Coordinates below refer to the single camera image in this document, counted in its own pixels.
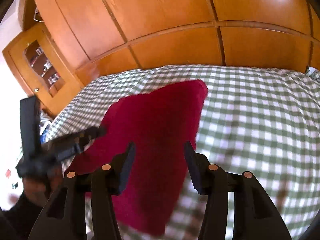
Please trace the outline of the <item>person's left hand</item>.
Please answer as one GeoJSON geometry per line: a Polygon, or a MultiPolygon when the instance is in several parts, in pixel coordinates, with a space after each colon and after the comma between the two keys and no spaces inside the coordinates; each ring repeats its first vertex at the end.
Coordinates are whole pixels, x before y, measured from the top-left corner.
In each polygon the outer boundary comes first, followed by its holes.
{"type": "Polygon", "coordinates": [[[33,204],[44,207],[50,195],[58,188],[63,181],[62,168],[58,166],[51,170],[48,175],[51,192],[46,193],[46,186],[43,182],[34,178],[24,177],[24,194],[33,204]]]}

